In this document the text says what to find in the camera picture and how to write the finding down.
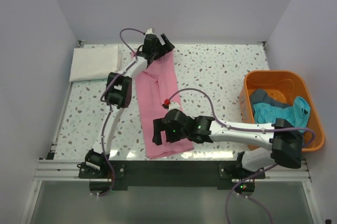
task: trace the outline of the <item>speckled table surface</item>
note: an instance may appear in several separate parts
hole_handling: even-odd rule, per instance
[[[100,47],[111,45],[85,45]],[[122,67],[130,60],[130,51],[118,47]],[[178,89],[196,87],[210,95],[216,115],[229,121],[241,121],[239,93],[245,75],[256,69],[268,69],[262,45],[178,44],[174,53]],[[57,136],[54,159],[82,160],[91,149],[105,115],[99,97],[106,80],[72,83],[68,103]],[[149,160],[145,155],[135,86],[133,99],[117,126],[110,160]],[[190,116],[210,115],[208,101],[199,93],[180,93],[184,112]],[[222,142],[194,144],[194,149],[156,160],[233,160],[235,153],[248,150],[245,144]]]

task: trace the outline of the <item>orange plastic tub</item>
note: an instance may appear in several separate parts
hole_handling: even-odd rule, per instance
[[[264,89],[270,97],[289,105],[293,104],[297,96],[303,97],[311,107],[307,127],[313,129],[316,134],[314,141],[303,149],[303,152],[316,151],[323,146],[325,138],[321,122],[308,89],[299,75],[285,70],[255,70],[248,73],[240,93],[240,106],[245,123],[255,123],[249,96],[259,88]],[[304,141],[308,142],[310,139],[311,133],[304,133]],[[249,148],[252,150],[257,146],[249,146]]]

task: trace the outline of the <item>cable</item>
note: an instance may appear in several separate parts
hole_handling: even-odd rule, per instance
[[[234,130],[238,130],[238,131],[245,131],[245,132],[263,132],[263,131],[260,130],[260,129],[245,129],[245,128],[232,127],[232,126],[230,126],[230,125],[227,125],[227,124],[221,122],[221,121],[217,118],[217,116],[215,115],[214,105],[213,105],[213,102],[212,102],[211,98],[208,96],[207,93],[205,93],[204,91],[201,91],[201,90],[199,90],[199,89],[197,89],[197,88],[183,88],[183,89],[180,89],[180,90],[176,91],[173,95],[171,95],[171,97],[168,98],[168,100],[171,100],[175,95],[177,95],[177,94],[180,93],[181,91],[187,91],[187,90],[198,91],[199,93],[203,94],[203,95],[208,99],[208,101],[209,101],[209,103],[210,103],[210,105],[211,105],[211,110],[212,110],[213,117],[214,117],[215,121],[216,121],[217,123],[219,123],[220,125],[222,125],[222,126],[228,128],[228,129],[234,129]],[[285,132],[285,131],[298,131],[298,130],[309,131],[309,132],[312,134],[312,137],[311,137],[310,141],[307,142],[306,144],[304,144],[304,145],[302,146],[302,148],[304,148],[304,147],[308,146],[310,143],[312,143],[312,141],[313,141],[314,138],[315,138],[315,132],[314,132],[312,129],[309,129],[309,128],[294,127],[294,128],[281,128],[281,129],[265,129],[264,131],[265,131],[265,132]],[[255,178],[256,176],[258,176],[258,175],[260,175],[260,174],[262,174],[262,173],[264,173],[264,172],[266,172],[266,171],[268,171],[268,170],[271,170],[271,169],[274,168],[275,166],[277,166],[277,164],[274,164],[274,165],[272,165],[272,166],[270,166],[270,167],[268,167],[268,168],[266,168],[266,169],[264,169],[264,170],[262,170],[262,171],[258,171],[258,172],[256,172],[256,173],[254,173],[254,174],[248,176],[247,178],[245,178],[245,179],[239,181],[238,183],[236,183],[236,184],[234,185],[234,187],[230,190],[230,192],[229,192],[229,194],[228,194],[228,196],[227,196],[227,198],[226,198],[226,204],[225,204],[225,214],[226,214],[226,219],[227,219],[228,224],[231,224],[231,221],[230,221],[230,219],[229,219],[229,213],[228,213],[228,203],[229,203],[229,199],[230,199],[230,197],[231,197],[231,194],[232,194],[232,192],[236,189],[236,187],[238,187],[240,184],[244,183],[245,181],[247,181],[247,180],[249,180],[249,179]],[[270,223],[271,223],[271,224],[274,223],[274,222],[273,222],[273,218],[272,218],[270,212],[267,210],[267,208],[266,208],[264,205],[262,205],[262,204],[261,204],[259,201],[257,201],[256,199],[253,199],[253,198],[250,198],[250,197],[248,197],[248,199],[250,199],[250,200],[252,200],[253,202],[255,202],[256,204],[260,205],[260,206],[265,210],[265,212],[268,214]]]
[[[116,180],[115,169],[114,169],[114,167],[111,165],[111,163],[109,162],[109,158],[107,157],[107,155],[106,155],[106,153],[105,153],[105,148],[104,148],[104,131],[105,131],[105,128],[106,128],[106,124],[107,124],[107,122],[108,122],[108,120],[109,120],[109,118],[110,118],[110,115],[111,115],[111,113],[112,113],[112,106],[109,105],[109,107],[110,107],[110,111],[109,111],[109,113],[107,114],[106,119],[105,119],[104,124],[103,124],[103,127],[102,127],[102,132],[101,132],[101,145],[102,145],[102,153],[103,153],[104,159],[105,159],[107,165],[109,166],[109,168],[110,168],[110,170],[111,170],[111,172],[112,172],[112,181],[111,181],[111,185],[110,185],[110,187],[109,187],[109,190],[107,190],[107,191],[105,191],[105,192],[99,194],[99,195],[98,195],[99,197],[102,197],[102,196],[104,196],[104,195],[107,195],[107,194],[113,189],[113,187],[114,187],[114,185],[115,185],[115,180]]]
[[[126,72],[127,72],[127,71],[128,71],[128,70],[129,70],[129,69],[136,63],[136,62],[137,62],[137,53],[130,47],[129,44],[126,43],[126,41],[125,41],[125,40],[123,39],[123,37],[122,37],[122,33],[123,33],[125,30],[134,30],[134,31],[137,31],[137,32],[142,33],[143,35],[145,35],[144,32],[142,32],[142,31],[140,31],[140,30],[138,30],[138,29],[135,29],[135,28],[125,28],[125,29],[122,29],[122,30],[120,31],[120,38],[121,38],[122,42],[125,44],[125,46],[126,46],[127,48],[129,48],[129,49],[131,50],[132,55],[135,56],[135,60],[133,60],[133,61],[129,64],[129,66],[125,69],[125,71],[122,72],[122,74],[117,74],[117,75],[112,79],[112,81],[109,83],[109,85],[106,87],[106,89],[104,90],[104,92],[102,93],[101,98],[100,98],[100,101],[101,101],[101,102],[104,102],[104,103],[107,103],[107,104],[108,104],[108,102],[104,100],[104,96],[106,95],[106,93],[110,90],[110,88],[113,86],[113,84],[115,83],[115,81],[116,81],[120,76],[124,75],[124,74],[125,74],[125,73],[126,73]]]
[[[134,51],[134,50],[133,50],[127,43],[126,43],[126,41],[125,41],[125,40],[123,39],[123,37],[122,37],[122,33],[123,33],[124,31],[126,31],[126,30],[137,31],[137,32],[139,32],[139,33],[142,33],[143,35],[145,35],[145,33],[142,32],[142,31],[140,31],[140,30],[138,30],[138,29],[135,29],[135,28],[124,28],[124,29],[122,29],[122,30],[120,31],[120,38],[121,38],[123,44],[125,44],[125,46],[126,46],[127,48],[129,48],[129,50],[131,50],[131,52],[135,55],[135,58],[137,59],[137,55],[136,55],[135,51]]]
[[[294,127],[294,128],[277,128],[277,129],[265,129],[264,131],[262,131],[261,129],[247,129],[247,128],[237,128],[237,127],[233,127],[233,126],[230,126],[230,125],[227,125],[225,123],[223,123],[222,121],[220,121],[217,116],[215,115],[215,111],[214,111],[214,105],[213,105],[213,102],[211,100],[211,98],[207,95],[207,93],[205,93],[204,91],[201,91],[197,88],[192,88],[192,87],[189,87],[189,88],[183,88],[183,89],[180,89],[178,91],[176,91],[173,95],[171,95],[170,98],[168,98],[169,100],[171,100],[175,95],[177,95],[178,93],[180,93],[181,91],[188,91],[188,90],[191,90],[191,91],[198,91],[199,93],[202,93],[206,99],[208,99],[210,105],[211,105],[211,110],[212,110],[212,114],[213,114],[213,117],[215,119],[215,121],[217,123],[219,123],[221,126],[224,126],[228,129],[234,129],[234,130],[238,130],[238,131],[244,131],[244,132],[286,132],[286,131],[299,131],[299,130],[303,130],[303,131],[309,131],[311,134],[312,134],[312,137],[310,139],[309,142],[307,142],[306,144],[303,145],[303,148],[305,148],[306,146],[308,146],[309,144],[312,143],[312,141],[314,140],[315,138],[315,132],[312,130],[312,129],[309,129],[309,128],[302,128],[302,127]]]
[[[106,153],[105,153],[105,148],[104,148],[104,131],[105,131],[105,128],[106,128],[106,124],[111,116],[111,113],[112,113],[112,105],[109,104],[107,101],[103,100],[104,96],[106,95],[106,93],[108,92],[108,90],[113,86],[113,84],[115,83],[115,81],[122,75],[124,75],[136,62],[137,62],[137,55],[135,53],[135,51],[125,42],[125,40],[123,39],[122,37],[122,33],[125,31],[125,30],[134,30],[134,31],[137,31],[139,33],[142,33],[143,35],[145,35],[144,32],[138,30],[138,29],[134,29],[134,28],[125,28],[125,29],[122,29],[121,32],[120,32],[120,38],[122,40],[122,42],[125,44],[125,46],[127,48],[129,48],[131,50],[131,52],[133,53],[133,55],[135,55],[135,60],[133,60],[133,62],[131,62],[129,64],[129,66],[125,69],[125,71],[123,71],[121,74],[117,74],[113,79],[112,81],[109,83],[109,85],[107,86],[107,88],[104,90],[103,94],[101,95],[101,98],[100,98],[100,101],[101,102],[105,102],[109,105],[109,112],[105,118],[105,121],[103,123],[103,127],[102,127],[102,132],[101,132],[101,145],[102,145],[102,153],[103,153],[103,156],[104,156],[104,159],[106,161],[106,163],[108,164],[111,172],[112,172],[112,181],[111,181],[111,185],[109,187],[109,190],[99,194],[98,196],[99,197],[102,197],[104,195],[107,195],[114,187],[115,185],[115,181],[116,181],[116,173],[115,173],[115,169],[114,167],[111,165],[111,163],[109,162],[109,158],[107,157]]]
[[[233,191],[236,189],[236,187],[238,187],[240,184],[244,183],[245,181],[249,180],[249,179],[252,179],[252,178],[255,178],[256,176],[260,175],[260,174],[263,174],[264,172],[266,171],[269,171],[271,170],[272,168],[274,168],[275,166],[277,166],[277,164],[275,165],[272,165],[264,170],[261,170],[261,171],[258,171],[248,177],[246,177],[245,179],[242,179],[241,181],[237,182],[235,184],[235,186],[233,186],[233,188],[230,190],[230,192],[228,193],[227,195],[227,198],[226,198],[226,204],[225,204],[225,215],[226,215],[226,220],[228,222],[228,224],[231,224],[231,220],[230,220],[230,216],[229,216],[229,213],[228,213],[228,203],[230,202],[230,197],[231,197],[231,194],[233,193]],[[274,221],[273,221],[273,218],[272,218],[272,215],[271,213],[268,211],[268,209],[262,205],[259,201],[257,201],[256,199],[253,199],[253,198],[250,198],[248,197],[248,199],[252,200],[253,202],[257,203],[258,205],[260,205],[264,211],[268,214],[268,217],[269,217],[269,220],[270,220],[270,223],[273,224]]]

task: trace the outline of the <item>white towel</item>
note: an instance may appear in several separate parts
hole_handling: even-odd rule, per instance
[[[118,46],[74,49],[69,82],[103,79],[120,68]]]

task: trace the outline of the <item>pink towel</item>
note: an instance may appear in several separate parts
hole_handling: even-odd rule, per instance
[[[136,77],[135,81],[146,155],[149,158],[166,157],[193,149],[192,142],[187,139],[174,143],[166,142],[165,134],[162,134],[162,145],[157,146],[152,142],[153,120],[165,116],[167,110],[162,107],[164,100],[178,91],[173,52],[152,62],[148,69]],[[181,104],[179,95],[176,95],[172,101]]]

